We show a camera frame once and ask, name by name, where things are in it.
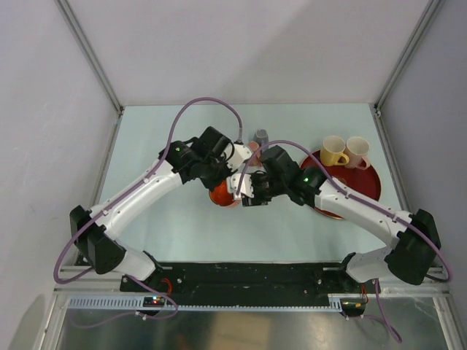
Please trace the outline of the large orange mug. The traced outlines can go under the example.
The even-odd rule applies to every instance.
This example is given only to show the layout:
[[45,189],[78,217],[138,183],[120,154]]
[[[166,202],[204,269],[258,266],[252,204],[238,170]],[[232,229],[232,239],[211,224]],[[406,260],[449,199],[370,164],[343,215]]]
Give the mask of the large orange mug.
[[213,191],[209,191],[209,198],[213,204],[223,208],[233,208],[239,205],[239,201],[234,200],[233,194],[229,193],[226,181],[219,184]]

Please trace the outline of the yellow mug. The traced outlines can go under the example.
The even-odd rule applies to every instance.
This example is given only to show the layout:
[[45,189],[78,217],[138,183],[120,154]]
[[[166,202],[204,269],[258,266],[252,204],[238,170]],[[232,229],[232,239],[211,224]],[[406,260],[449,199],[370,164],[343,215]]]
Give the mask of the yellow mug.
[[345,142],[339,136],[327,136],[320,149],[320,162],[324,166],[346,166],[350,159],[344,153]]

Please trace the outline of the pink mug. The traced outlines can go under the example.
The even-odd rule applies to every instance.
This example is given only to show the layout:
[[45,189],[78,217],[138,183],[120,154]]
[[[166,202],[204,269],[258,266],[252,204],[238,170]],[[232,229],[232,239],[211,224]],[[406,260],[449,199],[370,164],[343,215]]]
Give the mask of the pink mug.
[[353,136],[347,140],[344,154],[349,158],[349,162],[345,166],[350,169],[360,169],[362,171],[371,166],[367,156],[370,150],[369,143],[360,136]]

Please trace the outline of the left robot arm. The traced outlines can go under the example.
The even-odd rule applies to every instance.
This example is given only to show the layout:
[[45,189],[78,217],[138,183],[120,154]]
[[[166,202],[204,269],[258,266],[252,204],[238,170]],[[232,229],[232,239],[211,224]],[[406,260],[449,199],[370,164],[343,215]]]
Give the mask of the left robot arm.
[[132,184],[107,201],[69,214],[74,245],[88,260],[91,270],[129,274],[143,289],[161,285],[158,264],[147,252],[127,248],[119,241],[125,228],[154,202],[186,182],[200,179],[213,190],[241,164],[242,144],[232,142],[213,127],[188,141],[173,141],[156,162]]

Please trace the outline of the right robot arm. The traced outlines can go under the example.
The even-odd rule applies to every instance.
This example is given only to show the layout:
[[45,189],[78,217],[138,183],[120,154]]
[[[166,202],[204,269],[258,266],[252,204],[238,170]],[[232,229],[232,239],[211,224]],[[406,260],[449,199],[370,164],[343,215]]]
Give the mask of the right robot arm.
[[321,165],[301,168],[279,145],[262,152],[263,171],[242,171],[232,188],[243,206],[266,205],[286,195],[299,206],[332,212],[368,231],[384,247],[367,253],[350,253],[341,262],[337,283],[354,292],[364,282],[394,276],[420,285],[441,248],[433,216],[422,209],[416,213],[390,209],[359,193]]

